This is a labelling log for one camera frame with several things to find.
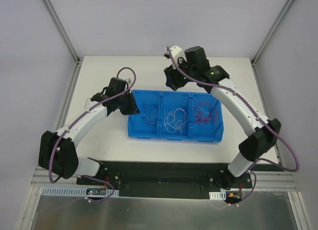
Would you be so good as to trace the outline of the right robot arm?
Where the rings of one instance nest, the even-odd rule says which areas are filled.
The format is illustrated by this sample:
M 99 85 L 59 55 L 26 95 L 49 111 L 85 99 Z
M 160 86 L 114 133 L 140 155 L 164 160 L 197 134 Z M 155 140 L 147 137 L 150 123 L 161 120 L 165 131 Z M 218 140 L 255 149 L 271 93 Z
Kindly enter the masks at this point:
M 242 127 L 247 138 L 239 144 L 239 153 L 226 169 L 213 178 L 222 189 L 240 184 L 245 173 L 277 142 L 281 123 L 270 120 L 243 98 L 230 78 L 219 65 L 211 66 L 200 46 L 182 50 L 178 46 L 166 47 L 164 56 L 172 64 L 164 69 L 166 86 L 176 91 L 189 82 L 195 82 L 208 94 L 220 101 Z

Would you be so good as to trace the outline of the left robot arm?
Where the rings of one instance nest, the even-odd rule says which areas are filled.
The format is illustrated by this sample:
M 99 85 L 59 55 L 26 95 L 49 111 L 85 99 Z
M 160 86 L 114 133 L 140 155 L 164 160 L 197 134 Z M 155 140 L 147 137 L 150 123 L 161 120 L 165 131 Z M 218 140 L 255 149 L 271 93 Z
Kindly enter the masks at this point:
M 78 157 L 77 146 L 85 135 L 112 112 L 119 110 L 122 115 L 138 114 L 129 79 L 113 77 L 102 92 L 91 97 L 87 107 L 69 124 L 55 132 L 46 131 L 40 142 L 38 164 L 56 174 L 58 178 L 87 175 L 95 185 L 105 179 L 104 166 L 92 158 Z

